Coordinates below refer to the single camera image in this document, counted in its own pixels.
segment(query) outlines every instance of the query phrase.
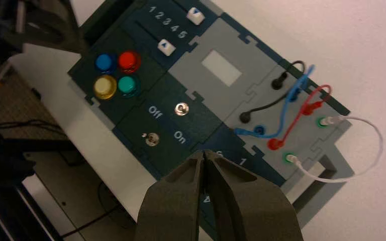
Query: number 2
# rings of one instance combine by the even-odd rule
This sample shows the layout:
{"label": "number 2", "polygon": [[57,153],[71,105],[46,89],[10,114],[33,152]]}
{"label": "number 2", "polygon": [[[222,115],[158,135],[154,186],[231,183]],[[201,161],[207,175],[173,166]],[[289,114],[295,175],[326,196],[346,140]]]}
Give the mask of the number 2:
{"label": "number 2", "polygon": [[168,25],[171,22],[172,19],[166,18],[165,21],[163,21],[163,25]]}
{"label": "number 2", "polygon": [[164,15],[163,12],[158,12],[156,16],[154,16],[156,19],[160,19]]}

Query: number 4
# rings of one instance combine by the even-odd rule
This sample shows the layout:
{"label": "number 4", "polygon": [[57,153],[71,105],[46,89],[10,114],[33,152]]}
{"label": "number 4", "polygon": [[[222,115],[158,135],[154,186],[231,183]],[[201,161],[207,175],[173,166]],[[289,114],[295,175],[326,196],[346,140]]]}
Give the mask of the number 4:
{"label": "number 4", "polygon": [[171,31],[173,31],[173,32],[177,31],[178,27],[179,27],[178,25],[172,26]]}

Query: printed number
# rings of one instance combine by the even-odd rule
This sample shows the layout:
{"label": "printed number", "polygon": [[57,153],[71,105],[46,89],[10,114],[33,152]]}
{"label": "printed number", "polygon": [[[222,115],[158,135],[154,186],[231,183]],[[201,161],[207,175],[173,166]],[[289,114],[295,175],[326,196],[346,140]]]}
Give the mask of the printed number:
{"label": "printed number", "polygon": [[177,31],[178,27],[179,27],[178,25],[172,26],[172,27],[171,27],[171,30],[172,30],[173,32],[175,32],[175,31]]}
{"label": "printed number", "polygon": [[156,19],[160,19],[164,15],[163,12],[158,12],[156,16],[154,16]]}
{"label": "printed number", "polygon": [[172,19],[166,18],[165,21],[163,21],[163,25],[168,25],[171,21]]}
{"label": "printed number", "polygon": [[178,37],[180,39],[184,38],[185,36],[187,35],[187,32],[186,31],[182,31],[181,33],[179,33]]}
{"label": "printed number", "polygon": [[246,158],[242,158],[242,161],[239,163],[239,165],[243,165],[243,163],[245,163],[246,162]]}

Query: floor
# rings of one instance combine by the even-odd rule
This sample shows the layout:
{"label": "floor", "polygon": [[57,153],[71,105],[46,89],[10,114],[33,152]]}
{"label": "floor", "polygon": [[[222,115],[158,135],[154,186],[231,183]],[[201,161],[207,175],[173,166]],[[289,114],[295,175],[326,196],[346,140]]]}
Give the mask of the floor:
{"label": "floor", "polygon": [[[57,124],[35,92],[11,70],[0,82],[0,123],[30,119]],[[5,138],[67,139],[38,127],[0,132]],[[25,157],[36,162],[36,175],[23,183],[65,241],[134,239],[134,220],[79,152],[25,153]]]}

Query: white surface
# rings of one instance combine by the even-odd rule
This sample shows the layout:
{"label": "white surface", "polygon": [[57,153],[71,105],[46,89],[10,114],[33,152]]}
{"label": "white surface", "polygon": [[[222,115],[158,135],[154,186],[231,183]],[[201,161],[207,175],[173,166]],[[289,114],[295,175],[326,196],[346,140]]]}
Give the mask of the white surface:
{"label": "white surface", "polygon": [[[79,23],[102,2],[72,0]],[[214,2],[284,58],[316,64],[312,79],[331,84],[353,115],[372,120],[386,138],[386,1]],[[131,215],[138,213],[153,178],[67,87],[65,72],[78,55],[44,49],[29,46],[12,62]],[[377,140],[372,129],[354,125],[338,147],[362,170]],[[302,231],[305,240],[386,240],[386,146],[377,169],[347,183]]]}
{"label": "white surface", "polygon": [[157,48],[166,56],[171,55],[175,51],[175,47],[166,39],[162,39],[157,44]]}
{"label": "white surface", "polygon": [[226,58],[213,50],[202,61],[202,64],[209,69],[226,86],[232,85],[242,74]]}
{"label": "white surface", "polygon": [[155,180],[70,88],[67,71],[79,57],[25,45],[25,52],[10,62],[42,94],[42,102],[67,136],[136,220],[141,200]]}
{"label": "white surface", "polygon": [[73,223],[70,222],[70,219],[66,216],[36,174],[24,179],[23,185],[41,207],[41,210],[60,235],[75,229]]}
{"label": "white surface", "polygon": [[186,16],[192,23],[199,25],[205,19],[205,15],[197,8],[191,8]]}

